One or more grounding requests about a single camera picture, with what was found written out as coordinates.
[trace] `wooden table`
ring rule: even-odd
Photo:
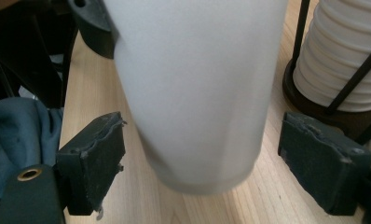
[[[361,223],[361,209],[354,217],[327,215],[297,183],[277,153],[283,112],[294,110],[282,95],[282,74],[291,59],[300,2],[290,0],[287,8],[261,154],[247,180],[220,195],[183,195],[157,180],[145,160],[113,61],[96,55],[77,38],[61,146],[100,115],[121,111],[129,123],[124,128],[125,171],[117,175],[105,197],[104,216],[99,223]],[[317,2],[312,0],[310,7]],[[72,224],[98,223],[96,217],[66,215]]]

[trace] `blue cloth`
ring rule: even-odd
[[[55,164],[61,109],[27,98],[0,101],[0,198],[9,175],[35,164]]]

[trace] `wood grain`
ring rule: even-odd
[[[316,3],[311,1],[311,11]],[[93,53],[80,36],[77,38],[61,146],[100,115],[121,111],[129,123],[124,128],[125,171],[117,175],[104,199],[104,216],[99,223],[361,223],[361,209],[354,217],[328,216],[277,154],[283,112],[294,110],[282,96],[282,74],[293,51],[299,5],[300,0],[290,0],[287,8],[263,146],[254,170],[242,184],[219,195],[183,195],[157,180],[145,160],[114,63]],[[66,220],[98,223],[96,216],[66,215]]]

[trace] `white cup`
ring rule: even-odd
[[[185,193],[239,184],[260,151],[287,1],[103,2],[158,178]]]

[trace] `stack of white cups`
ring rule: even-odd
[[[371,0],[321,0],[294,71],[297,89],[329,106],[371,53]],[[338,110],[371,110],[371,71]]]

